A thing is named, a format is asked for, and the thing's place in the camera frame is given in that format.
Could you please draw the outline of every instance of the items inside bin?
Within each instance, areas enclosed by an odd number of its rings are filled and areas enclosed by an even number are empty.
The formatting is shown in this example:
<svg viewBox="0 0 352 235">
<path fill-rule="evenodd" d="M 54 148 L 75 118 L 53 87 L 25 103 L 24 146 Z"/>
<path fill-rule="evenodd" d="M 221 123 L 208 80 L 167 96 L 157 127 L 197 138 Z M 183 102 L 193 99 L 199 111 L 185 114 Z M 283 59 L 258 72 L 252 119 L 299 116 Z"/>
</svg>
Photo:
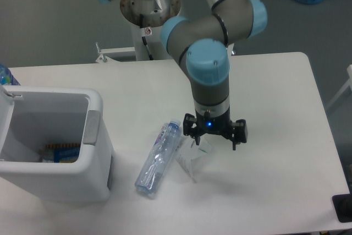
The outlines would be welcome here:
<svg viewBox="0 0 352 235">
<path fill-rule="evenodd" d="M 15 101 L 0 159 L 74 162 L 80 151 L 89 101 L 82 94 L 24 92 Z"/>
</svg>

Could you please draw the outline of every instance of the white plastic bin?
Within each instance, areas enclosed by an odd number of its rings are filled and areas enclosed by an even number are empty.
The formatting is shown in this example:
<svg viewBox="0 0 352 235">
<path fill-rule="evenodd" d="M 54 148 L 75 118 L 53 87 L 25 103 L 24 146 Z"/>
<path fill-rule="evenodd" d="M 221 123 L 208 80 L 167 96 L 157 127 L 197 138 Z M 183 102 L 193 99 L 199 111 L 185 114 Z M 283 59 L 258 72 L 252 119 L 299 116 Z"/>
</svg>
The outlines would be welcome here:
<svg viewBox="0 0 352 235">
<path fill-rule="evenodd" d="M 56 201 L 109 197 L 113 146 L 95 90 L 0 86 L 0 176 Z M 46 144 L 80 143 L 72 163 L 43 163 Z"/>
</svg>

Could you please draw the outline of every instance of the white table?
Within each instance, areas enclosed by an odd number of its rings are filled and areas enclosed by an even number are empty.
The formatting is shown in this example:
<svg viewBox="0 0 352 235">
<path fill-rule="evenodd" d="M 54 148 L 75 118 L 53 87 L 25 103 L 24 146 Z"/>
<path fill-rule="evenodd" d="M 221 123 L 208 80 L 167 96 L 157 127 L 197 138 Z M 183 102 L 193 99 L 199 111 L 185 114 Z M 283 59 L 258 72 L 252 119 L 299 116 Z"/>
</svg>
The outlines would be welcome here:
<svg viewBox="0 0 352 235">
<path fill-rule="evenodd" d="M 164 122 L 194 105 L 173 61 L 11 69 L 22 85 L 93 88 L 104 100 L 116 151 L 105 203 L 40 199 L 0 179 L 1 234 L 283 234 L 351 228 L 331 197 L 348 193 L 308 58 L 302 53 L 230 59 L 232 119 L 247 144 L 207 135 L 197 182 L 174 161 L 154 199 L 134 182 Z"/>
</svg>

